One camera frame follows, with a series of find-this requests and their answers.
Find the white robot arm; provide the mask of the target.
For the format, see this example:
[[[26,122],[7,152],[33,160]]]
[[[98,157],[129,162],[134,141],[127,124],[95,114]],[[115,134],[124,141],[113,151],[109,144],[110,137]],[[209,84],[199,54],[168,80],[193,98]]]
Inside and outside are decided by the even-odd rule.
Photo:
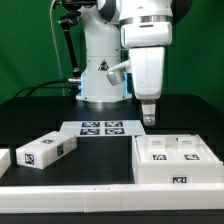
[[[193,0],[95,0],[81,4],[87,66],[77,97],[96,107],[134,96],[142,103],[143,122],[155,124],[156,100],[163,81],[165,48],[172,26],[181,21]]]

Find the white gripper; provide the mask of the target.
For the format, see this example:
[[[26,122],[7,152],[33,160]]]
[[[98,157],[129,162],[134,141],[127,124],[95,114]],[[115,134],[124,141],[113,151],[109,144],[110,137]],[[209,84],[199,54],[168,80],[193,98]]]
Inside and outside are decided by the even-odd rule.
[[[142,100],[143,123],[146,126],[155,124],[155,99],[161,95],[164,47],[134,48],[129,50],[134,92]]]

